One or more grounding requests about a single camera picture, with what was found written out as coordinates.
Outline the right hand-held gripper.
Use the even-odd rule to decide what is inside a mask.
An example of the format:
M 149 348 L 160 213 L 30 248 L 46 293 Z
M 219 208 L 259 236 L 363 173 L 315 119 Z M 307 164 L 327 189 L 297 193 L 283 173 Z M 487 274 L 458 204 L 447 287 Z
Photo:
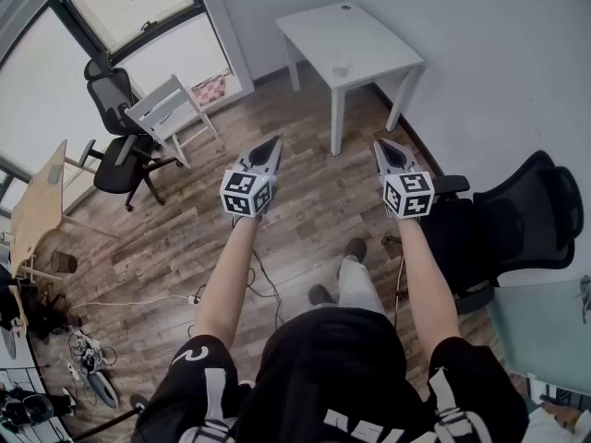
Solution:
M 378 173 L 385 175 L 382 198 L 388 211 L 396 220 L 427 216 L 435 188 L 429 172 L 413 172 L 417 166 L 414 153 L 386 138 L 374 142 L 374 151 Z

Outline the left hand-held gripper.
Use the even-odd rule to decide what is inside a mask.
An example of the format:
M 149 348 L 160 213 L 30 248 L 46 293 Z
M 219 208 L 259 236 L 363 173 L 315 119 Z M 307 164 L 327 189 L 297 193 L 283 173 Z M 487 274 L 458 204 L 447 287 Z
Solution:
M 231 169 L 225 171 L 220 198 L 226 213 L 255 218 L 267 211 L 277 193 L 276 172 L 283 152 L 280 137 L 243 150 Z

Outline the person's right forearm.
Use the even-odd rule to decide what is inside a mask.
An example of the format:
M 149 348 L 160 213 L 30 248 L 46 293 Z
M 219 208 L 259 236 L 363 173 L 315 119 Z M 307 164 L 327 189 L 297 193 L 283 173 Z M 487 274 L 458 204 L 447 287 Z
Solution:
M 407 290 L 417 337 L 428 361 L 436 347 L 459 337 L 458 315 L 451 290 L 415 219 L 399 220 Z

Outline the person's left forearm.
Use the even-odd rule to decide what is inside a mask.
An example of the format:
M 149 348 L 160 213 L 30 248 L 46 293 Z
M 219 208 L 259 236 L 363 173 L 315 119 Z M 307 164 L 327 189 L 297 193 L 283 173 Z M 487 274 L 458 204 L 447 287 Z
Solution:
M 241 217 L 220 255 L 197 307 L 193 333 L 219 339 L 230 349 L 244 304 L 259 218 Z

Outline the pink checkered bag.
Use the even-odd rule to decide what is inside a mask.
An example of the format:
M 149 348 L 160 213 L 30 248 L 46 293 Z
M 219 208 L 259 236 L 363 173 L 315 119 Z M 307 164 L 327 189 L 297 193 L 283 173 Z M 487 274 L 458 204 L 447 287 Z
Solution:
M 225 95 L 225 74 L 220 74 L 193 86 L 191 91 L 196 102 L 205 106 L 216 102 Z

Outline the person's right dark shoe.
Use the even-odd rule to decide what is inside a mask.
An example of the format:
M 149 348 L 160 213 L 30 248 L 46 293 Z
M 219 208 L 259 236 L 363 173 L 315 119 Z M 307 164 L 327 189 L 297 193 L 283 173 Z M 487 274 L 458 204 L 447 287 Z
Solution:
M 344 257 L 358 263 L 363 263 L 367 251 L 368 247 L 366 241 L 363 238 L 354 237 L 348 242 L 344 251 Z

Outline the white wooden chair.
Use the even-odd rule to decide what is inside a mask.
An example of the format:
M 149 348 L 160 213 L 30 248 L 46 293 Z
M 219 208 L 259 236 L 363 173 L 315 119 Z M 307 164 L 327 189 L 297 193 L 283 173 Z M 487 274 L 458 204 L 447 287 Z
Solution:
M 223 140 L 211 119 L 198 104 L 193 92 L 172 74 L 163 84 L 125 109 L 125 114 L 150 135 L 163 150 L 175 157 L 178 165 L 191 168 L 183 148 L 195 138 L 211 131 L 215 139 Z M 178 134 L 197 122 L 202 127 L 180 142 Z

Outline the black padded office chair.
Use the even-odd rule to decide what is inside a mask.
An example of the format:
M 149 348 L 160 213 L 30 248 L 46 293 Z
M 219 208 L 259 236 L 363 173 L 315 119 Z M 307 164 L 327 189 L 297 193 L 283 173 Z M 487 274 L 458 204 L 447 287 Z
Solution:
M 434 180 L 436 200 L 421 228 L 459 314 L 489 304 L 501 274 L 565 269 L 583 231 L 584 204 L 571 171 L 543 150 L 507 180 L 471 198 L 461 175 Z

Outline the white table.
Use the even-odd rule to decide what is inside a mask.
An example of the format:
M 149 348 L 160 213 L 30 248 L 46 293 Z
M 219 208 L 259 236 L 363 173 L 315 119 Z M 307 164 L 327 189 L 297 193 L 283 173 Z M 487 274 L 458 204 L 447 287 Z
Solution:
M 350 10 L 341 5 L 350 4 Z M 352 3 L 323 6 L 277 18 L 283 35 L 287 68 L 293 91 L 300 91 L 297 56 L 302 54 L 332 91 L 331 153 L 341 153 L 344 132 L 345 96 L 349 90 L 380 78 L 400 79 L 386 130 L 399 120 L 424 65 L 417 54 L 395 33 L 361 7 Z M 346 78 L 337 78 L 332 67 L 348 65 Z

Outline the person's grey trousers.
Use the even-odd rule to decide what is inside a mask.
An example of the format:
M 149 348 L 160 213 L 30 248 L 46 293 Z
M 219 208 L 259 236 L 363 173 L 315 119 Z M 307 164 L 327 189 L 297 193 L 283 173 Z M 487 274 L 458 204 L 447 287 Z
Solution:
M 361 308 L 386 315 L 367 267 L 357 257 L 345 256 L 338 277 L 339 307 Z

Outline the black mesh office chair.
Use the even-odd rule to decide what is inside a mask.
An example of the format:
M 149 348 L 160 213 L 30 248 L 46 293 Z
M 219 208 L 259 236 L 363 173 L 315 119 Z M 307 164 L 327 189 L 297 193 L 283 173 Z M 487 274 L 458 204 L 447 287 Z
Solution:
M 126 114 L 126 110 L 134 104 L 126 70 L 113 67 L 109 54 L 104 52 L 86 64 L 84 78 L 106 130 L 115 138 L 103 152 L 95 150 L 95 141 L 91 140 L 79 163 L 84 164 L 89 157 L 99 160 L 94 186 L 105 193 L 126 194 L 126 210 L 133 210 L 131 201 L 141 183 L 145 183 L 157 203 L 163 205 L 165 201 L 156 191 L 150 173 L 169 163 L 179 163 L 179 160 L 152 157 L 156 142 Z

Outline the person's black t-shirt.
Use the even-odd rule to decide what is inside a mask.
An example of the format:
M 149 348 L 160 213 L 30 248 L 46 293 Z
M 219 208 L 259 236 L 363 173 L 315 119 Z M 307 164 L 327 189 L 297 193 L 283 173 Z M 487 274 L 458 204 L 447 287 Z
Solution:
M 132 443 L 522 443 L 523 399 L 492 351 L 452 337 L 429 396 L 406 380 L 391 322 L 359 308 L 304 313 L 267 341 L 253 386 L 223 343 L 187 341 L 140 414 Z

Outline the frosted glass panel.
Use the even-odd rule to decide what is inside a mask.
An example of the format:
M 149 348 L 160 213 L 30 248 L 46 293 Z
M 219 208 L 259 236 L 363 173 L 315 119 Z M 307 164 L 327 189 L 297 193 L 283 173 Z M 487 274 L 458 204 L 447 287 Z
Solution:
M 488 312 L 516 374 L 591 396 L 591 277 L 500 287 Z

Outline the light wooden desk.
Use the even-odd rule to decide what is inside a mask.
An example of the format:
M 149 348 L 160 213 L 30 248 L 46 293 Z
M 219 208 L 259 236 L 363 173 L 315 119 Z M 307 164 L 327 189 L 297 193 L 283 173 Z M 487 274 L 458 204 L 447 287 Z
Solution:
M 25 262 L 34 254 L 36 247 L 51 232 L 60 229 L 63 223 L 76 225 L 95 233 L 118 239 L 119 235 L 91 226 L 65 215 L 63 205 L 64 165 L 76 165 L 66 157 L 67 140 L 64 139 L 43 168 L 30 180 L 21 200 L 11 213 L 10 273 L 16 278 L 25 270 Z M 47 183 L 48 173 L 54 164 L 63 165 L 62 180 L 57 185 Z

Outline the spare grey gripper device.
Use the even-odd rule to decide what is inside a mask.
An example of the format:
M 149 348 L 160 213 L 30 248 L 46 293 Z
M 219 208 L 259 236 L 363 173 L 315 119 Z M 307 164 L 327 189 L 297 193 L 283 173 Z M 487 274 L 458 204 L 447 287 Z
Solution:
M 119 399 L 115 389 L 103 374 L 102 371 L 88 371 L 81 368 L 79 370 L 87 384 L 94 390 L 98 398 L 109 408 L 117 410 L 119 408 Z

